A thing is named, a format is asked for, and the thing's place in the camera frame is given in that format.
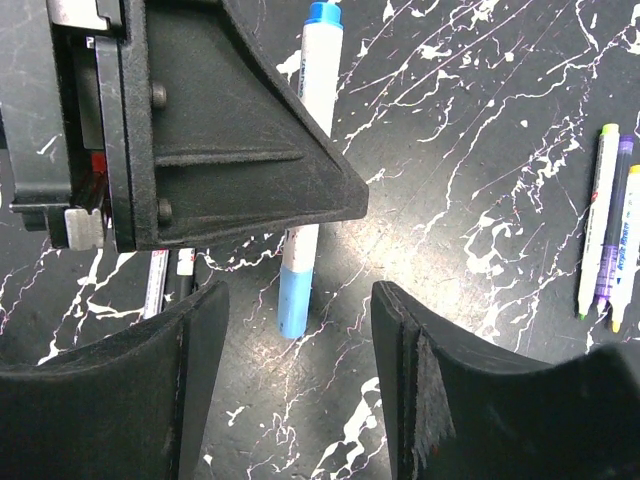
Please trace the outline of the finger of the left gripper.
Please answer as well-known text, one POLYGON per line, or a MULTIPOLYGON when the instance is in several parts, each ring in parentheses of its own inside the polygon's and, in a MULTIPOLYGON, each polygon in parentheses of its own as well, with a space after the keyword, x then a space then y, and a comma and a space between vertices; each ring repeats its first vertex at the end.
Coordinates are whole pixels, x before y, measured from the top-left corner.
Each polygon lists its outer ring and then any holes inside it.
POLYGON ((209 247, 360 219, 369 190, 235 1, 122 1, 95 40, 115 244, 209 247))

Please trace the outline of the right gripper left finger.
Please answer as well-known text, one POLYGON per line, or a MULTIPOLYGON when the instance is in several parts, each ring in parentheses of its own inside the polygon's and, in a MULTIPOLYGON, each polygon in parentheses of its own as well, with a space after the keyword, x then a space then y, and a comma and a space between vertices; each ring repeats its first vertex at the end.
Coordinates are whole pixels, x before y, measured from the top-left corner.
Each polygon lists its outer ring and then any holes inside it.
POLYGON ((39 365, 1 367, 5 479, 190 479, 229 322, 217 282, 39 365))

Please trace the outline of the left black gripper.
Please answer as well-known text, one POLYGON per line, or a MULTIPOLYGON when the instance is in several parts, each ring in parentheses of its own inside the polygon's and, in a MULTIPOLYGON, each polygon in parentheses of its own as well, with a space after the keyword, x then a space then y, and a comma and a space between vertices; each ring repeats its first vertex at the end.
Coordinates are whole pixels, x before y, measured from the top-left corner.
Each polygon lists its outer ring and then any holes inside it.
POLYGON ((10 210, 53 247, 101 248, 108 180, 97 53, 71 38, 109 42, 124 27, 119 1, 1 4, 1 133, 13 178, 10 210))

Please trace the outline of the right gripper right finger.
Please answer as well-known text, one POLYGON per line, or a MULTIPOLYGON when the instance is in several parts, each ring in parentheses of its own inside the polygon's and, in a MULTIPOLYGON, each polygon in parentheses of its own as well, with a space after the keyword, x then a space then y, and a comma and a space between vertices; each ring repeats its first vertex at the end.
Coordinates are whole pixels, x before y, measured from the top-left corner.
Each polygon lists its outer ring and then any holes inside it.
POLYGON ((371 328, 395 479, 635 479, 639 347, 552 365, 372 287, 371 328))

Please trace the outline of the white pen yellow cap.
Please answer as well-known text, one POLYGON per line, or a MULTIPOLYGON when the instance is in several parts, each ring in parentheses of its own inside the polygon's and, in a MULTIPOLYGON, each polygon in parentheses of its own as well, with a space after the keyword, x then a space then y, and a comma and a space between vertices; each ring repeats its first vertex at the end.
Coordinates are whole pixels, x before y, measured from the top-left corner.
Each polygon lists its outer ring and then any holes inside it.
POLYGON ((611 326, 620 331, 626 307, 631 303, 639 251, 639 166, 630 168, 622 214, 618 259, 610 297, 611 326))

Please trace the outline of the white pen green cap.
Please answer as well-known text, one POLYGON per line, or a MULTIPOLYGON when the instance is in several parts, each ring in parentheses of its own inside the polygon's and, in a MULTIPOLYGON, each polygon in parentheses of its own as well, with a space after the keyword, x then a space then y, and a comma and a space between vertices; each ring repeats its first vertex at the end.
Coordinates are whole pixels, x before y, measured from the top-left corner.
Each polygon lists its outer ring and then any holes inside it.
POLYGON ((585 242, 581 261, 581 275, 578 290, 578 315, 581 320, 584 320, 588 315, 594 299, 607 228, 619 141, 619 125, 615 123, 605 124, 599 136, 589 216, 586 224, 585 242))

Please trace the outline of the white pen black cap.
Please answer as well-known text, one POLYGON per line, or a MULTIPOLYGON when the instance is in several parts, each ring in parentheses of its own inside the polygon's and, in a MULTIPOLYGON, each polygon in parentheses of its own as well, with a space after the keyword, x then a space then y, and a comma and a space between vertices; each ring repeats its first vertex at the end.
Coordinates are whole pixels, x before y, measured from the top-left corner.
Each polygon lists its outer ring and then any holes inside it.
POLYGON ((155 250, 151 254, 143 319, 152 318, 162 310, 168 260, 169 251, 166 249, 155 250))

